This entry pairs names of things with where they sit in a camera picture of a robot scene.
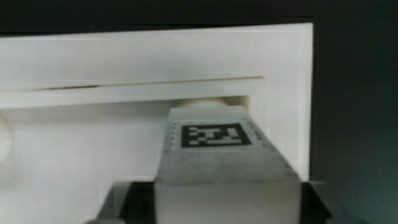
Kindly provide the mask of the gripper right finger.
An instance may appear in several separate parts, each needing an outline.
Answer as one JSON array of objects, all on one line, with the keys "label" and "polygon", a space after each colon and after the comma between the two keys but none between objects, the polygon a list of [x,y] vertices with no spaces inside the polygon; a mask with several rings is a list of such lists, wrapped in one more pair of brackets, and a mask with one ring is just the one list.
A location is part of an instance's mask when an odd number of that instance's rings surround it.
[{"label": "gripper right finger", "polygon": [[299,224],[369,224],[349,212],[324,182],[303,183]]}]

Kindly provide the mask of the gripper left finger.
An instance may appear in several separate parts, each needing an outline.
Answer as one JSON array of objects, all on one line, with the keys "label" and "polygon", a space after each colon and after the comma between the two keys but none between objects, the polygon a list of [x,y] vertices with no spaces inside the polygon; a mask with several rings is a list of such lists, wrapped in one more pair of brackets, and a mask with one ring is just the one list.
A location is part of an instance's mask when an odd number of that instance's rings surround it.
[{"label": "gripper left finger", "polygon": [[154,182],[113,185],[99,216],[86,224],[157,224]]}]

